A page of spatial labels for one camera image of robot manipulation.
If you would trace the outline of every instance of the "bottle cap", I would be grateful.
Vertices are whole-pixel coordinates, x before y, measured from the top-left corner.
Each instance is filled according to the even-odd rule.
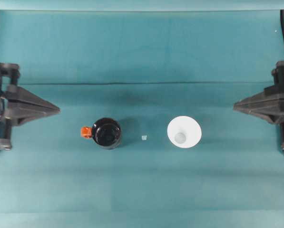
[[[80,135],[81,137],[85,138],[85,139],[90,139],[92,138],[92,128],[91,127],[82,127],[80,129]]]

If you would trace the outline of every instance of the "black bottle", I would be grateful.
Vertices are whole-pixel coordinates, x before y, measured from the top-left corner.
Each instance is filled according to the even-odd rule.
[[[104,149],[114,149],[120,144],[121,128],[119,124],[111,118],[97,120],[92,128],[82,127],[81,136],[93,138],[93,140]]]

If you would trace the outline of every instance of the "teal surface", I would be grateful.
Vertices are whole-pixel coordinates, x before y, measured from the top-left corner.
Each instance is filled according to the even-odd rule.
[[[279,11],[0,12],[0,62],[21,83],[271,82]]]
[[[15,128],[14,149],[0,152],[0,226],[284,227],[277,129],[232,111],[267,85],[26,86],[62,113]],[[177,115],[199,121],[196,147],[169,141]],[[79,135],[102,116],[123,127],[115,150]]]
[[[284,0],[0,0],[0,10],[221,11],[281,10]]]
[[[280,59],[278,11],[0,12],[0,61],[61,108],[0,152],[0,228],[284,228],[279,131],[232,110]],[[179,115],[200,123],[196,147],[169,141]],[[79,134],[104,116],[124,133],[112,151]]]

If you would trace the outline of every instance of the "small white object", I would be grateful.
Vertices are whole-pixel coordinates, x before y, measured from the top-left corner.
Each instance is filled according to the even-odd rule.
[[[167,127],[169,140],[177,147],[190,148],[201,140],[201,127],[189,116],[178,116]]]

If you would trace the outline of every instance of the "orange bottle cap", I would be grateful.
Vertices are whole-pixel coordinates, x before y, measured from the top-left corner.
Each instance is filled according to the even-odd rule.
[[[89,139],[92,138],[92,128],[91,127],[82,127],[80,129],[80,136]]]

